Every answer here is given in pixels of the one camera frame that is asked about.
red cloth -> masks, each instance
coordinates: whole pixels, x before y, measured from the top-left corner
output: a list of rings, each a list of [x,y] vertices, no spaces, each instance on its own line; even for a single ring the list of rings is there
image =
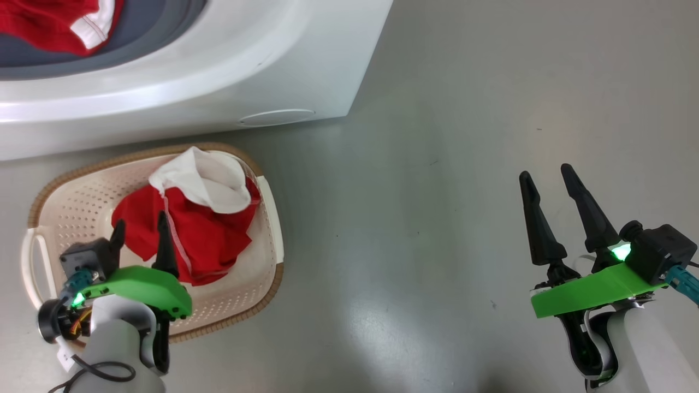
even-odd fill
[[[115,2],[113,27],[123,3],[123,0]],[[98,10],[98,0],[0,0],[0,34],[22,38],[50,52],[88,56],[102,48],[109,39],[87,49],[71,26],[76,20]]]
[[[192,285],[212,283],[228,273],[237,256],[250,244],[247,229],[252,223],[260,193],[254,182],[245,179],[252,203],[234,214],[214,213],[209,207],[197,205],[185,198],[178,188],[165,191],[168,211],[175,228],[171,228],[185,249],[192,274],[182,258],[177,245],[180,281]],[[126,245],[144,261],[158,250],[158,214],[165,210],[165,203],[158,191],[150,185],[132,192],[124,198],[112,214],[112,226],[123,219],[126,222]]]

gray floor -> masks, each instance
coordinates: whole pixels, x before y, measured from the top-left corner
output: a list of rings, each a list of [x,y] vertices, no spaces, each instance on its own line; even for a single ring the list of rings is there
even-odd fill
[[[396,0],[348,117],[191,139],[263,166],[287,269],[264,312],[173,346],[168,391],[583,392],[558,321],[529,306],[545,269],[517,176],[534,176],[571,261],[584,232],[563,162],[617,228],[668,222],[699,241],[696,15],[693,0]],[[65,379],[19,279],[32,199],[167,143],[0,163],[3,390]],[[699,311],[658,297],[699,371]]]

green bracket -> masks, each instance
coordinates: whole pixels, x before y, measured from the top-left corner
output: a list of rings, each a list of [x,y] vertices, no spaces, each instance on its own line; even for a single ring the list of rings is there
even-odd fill
[[[86,299],[117,294],[167,311],[171,319],[192,315],[192,298],[178,279],[170,273],[145,266],[117,269],[106,283],[89,286],[80,293]]]
[[[650,285],[625,263],[607,267],[532,296],[537,318],[587,310],[666,287]]]

white washing machine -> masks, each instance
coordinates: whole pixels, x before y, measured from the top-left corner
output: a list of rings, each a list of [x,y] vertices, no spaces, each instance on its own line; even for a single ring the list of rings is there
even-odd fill
[[[6,36],[0,159],[344,116],[391,2],[124,0],[82,59]]]

washing machine drum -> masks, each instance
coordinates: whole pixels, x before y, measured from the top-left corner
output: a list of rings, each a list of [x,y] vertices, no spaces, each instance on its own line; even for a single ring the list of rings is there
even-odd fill
[[[168,45],[182,35],[206,0],[124,0],[109,42],[90,57],[47,52],[0,34],[0,80],[73,75],[124,64]]]

